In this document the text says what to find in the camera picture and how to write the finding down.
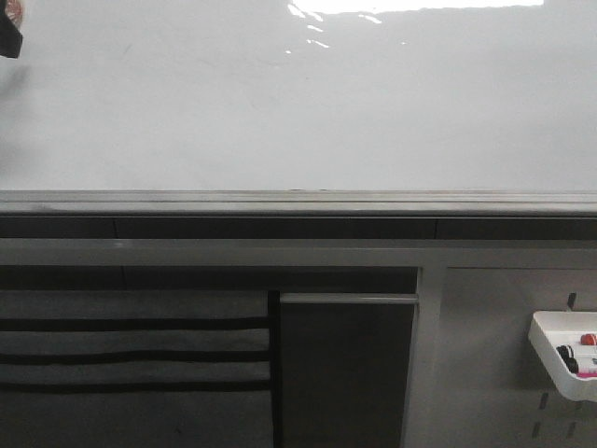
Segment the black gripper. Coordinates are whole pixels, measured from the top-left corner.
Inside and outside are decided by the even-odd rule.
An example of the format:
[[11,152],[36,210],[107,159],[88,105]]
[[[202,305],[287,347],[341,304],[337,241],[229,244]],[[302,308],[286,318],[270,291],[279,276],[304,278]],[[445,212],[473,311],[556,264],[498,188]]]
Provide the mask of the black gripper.
[[18,59],[21,53],[23,36],[21,25],[23,21],[22,8],[1,9],[1,56]]

